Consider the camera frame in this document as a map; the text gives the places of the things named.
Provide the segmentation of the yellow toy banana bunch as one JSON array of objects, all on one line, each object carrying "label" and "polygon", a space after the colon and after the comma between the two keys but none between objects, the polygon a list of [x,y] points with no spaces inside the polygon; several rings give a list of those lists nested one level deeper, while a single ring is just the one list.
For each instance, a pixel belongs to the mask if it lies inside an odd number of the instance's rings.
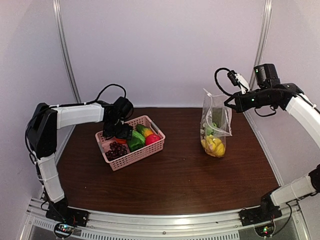
[{"label": "yellow toy banana bunch", "polygon": [[213,156],[212,151],[210,150],[210,142],[214,137],[213,135],[207,135],[205,138],[201,140],[201,145],[204,148],[205,152],[211,156]]}]

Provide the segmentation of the clear zip top bag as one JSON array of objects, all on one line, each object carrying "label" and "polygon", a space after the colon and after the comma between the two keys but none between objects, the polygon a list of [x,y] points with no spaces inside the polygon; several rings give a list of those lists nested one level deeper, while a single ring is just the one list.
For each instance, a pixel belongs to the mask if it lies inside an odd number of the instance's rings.
[{"label": "clear zip top bag", "polygon": [[227,96],[225,95],[213,95],[208,90],[206,89],[204,90],[204,99],[203,99],[202,114],[201,114],[201,121],[200,121],[200,143],[201,143],[201,140],[207,136],[205,135],[203,123],[212,125],[212,123],[215,122],[219,130],[218,130],[218,133],[213,136],[216,138],[219,138],[223,142],[226,150],[227,137],[231,137],[233,135],[232,128],[231,128],[232,110],[224,105],[224,101],[226,99],[227,99]]}]

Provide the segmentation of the yellow toy lemon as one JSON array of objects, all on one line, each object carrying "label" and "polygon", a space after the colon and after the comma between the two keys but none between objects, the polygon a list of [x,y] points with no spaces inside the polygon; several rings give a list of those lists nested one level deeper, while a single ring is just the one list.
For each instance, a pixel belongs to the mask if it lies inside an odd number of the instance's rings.
[{"label": "yellow toy lemon", "polygon": [[219,138],[213,138],[210,140],[210,150],[214,157],[221,158],[225,155],[225,145]]}]

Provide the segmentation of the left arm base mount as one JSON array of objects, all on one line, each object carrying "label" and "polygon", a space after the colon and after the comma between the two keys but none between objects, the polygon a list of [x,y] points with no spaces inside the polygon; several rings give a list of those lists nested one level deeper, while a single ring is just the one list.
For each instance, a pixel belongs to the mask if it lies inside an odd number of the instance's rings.
[{"label": "left arm base mount", "polygon": [[87,226],[89,212],[69,207],[66,197],[56,203],[50,200],[45,200],[44,203],[48,203],[46,218],[76,227]]}]

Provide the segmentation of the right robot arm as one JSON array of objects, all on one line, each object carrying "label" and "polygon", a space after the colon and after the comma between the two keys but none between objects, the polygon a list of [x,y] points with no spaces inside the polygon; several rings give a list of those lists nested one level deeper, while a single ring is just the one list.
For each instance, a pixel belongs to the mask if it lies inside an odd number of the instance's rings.
[{"label": "right robot arm", "polygon": [[[295,118],[311,136],[320,143],[320,111],[311,103],[305,93],[294,83],[282,84],[274,64],[265,63],[254,67],[258,89],[250,89],[241,74],[228,70],[227,77],[240,91],[233,93],[224,102],[226,107],[243,113],[250,109],[269,106],[273,111],[281,108]],[[268,220],[282,204],[320,192],[320,168],[316,167],[307,175],[267,193],[261,198],[256,210],[259,220]]]}]

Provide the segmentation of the orange toy orange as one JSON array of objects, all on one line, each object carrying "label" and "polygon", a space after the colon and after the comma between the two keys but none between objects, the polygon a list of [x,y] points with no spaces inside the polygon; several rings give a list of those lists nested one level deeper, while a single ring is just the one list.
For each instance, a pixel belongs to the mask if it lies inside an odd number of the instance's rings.
[{"label": "orange toy orange", "polygon": [[126,144],[126,143],[127,143],[127,140],[126,140],[126,139],[116,138],[115,140],[116,140],[116,142],[119,143],[119,144]]}]

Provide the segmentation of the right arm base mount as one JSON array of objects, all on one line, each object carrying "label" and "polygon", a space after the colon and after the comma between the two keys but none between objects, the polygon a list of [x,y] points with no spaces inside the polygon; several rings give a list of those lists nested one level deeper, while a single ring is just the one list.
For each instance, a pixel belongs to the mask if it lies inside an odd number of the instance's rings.
[{"label": "right arm base mount", "polygon": [[272,202],[271,192],[268,192],[261,197],[260,206],[243,208],[238,214],[242,226],[255,225],[271,221],[282,216],[280,207],[274,205]]}]

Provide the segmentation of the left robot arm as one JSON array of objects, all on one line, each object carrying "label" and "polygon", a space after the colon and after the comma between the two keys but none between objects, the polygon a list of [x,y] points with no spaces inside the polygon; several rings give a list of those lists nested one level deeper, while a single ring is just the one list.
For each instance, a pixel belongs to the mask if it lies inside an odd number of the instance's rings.
[{"label": "left robot arm", "polygon": [[48,201],[56,203],[51,211],[61,222],[69,221],[72,211],[61,203],[65,194],[56,166],[57,131],[86,123],[103,123],[102,135],[106,139],[129,140],[133,127],[126,120],[133,110],[133,104],[123,96],[114,103],[96,100],[89,103],[37,105],[25,129],[25,143]]}]

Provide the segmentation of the green toy watermelon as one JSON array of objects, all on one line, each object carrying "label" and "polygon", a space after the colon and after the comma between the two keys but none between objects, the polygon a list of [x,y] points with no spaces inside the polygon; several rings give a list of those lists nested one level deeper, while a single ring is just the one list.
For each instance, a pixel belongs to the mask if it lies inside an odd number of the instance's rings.
[{"label": "green toy watermelon", "polygon": [[219,128],[215,122],[212,125],[207,124],[206,122],[202,124],[204,127],[204,134],[209,135],[216,135],[219,132]]}]

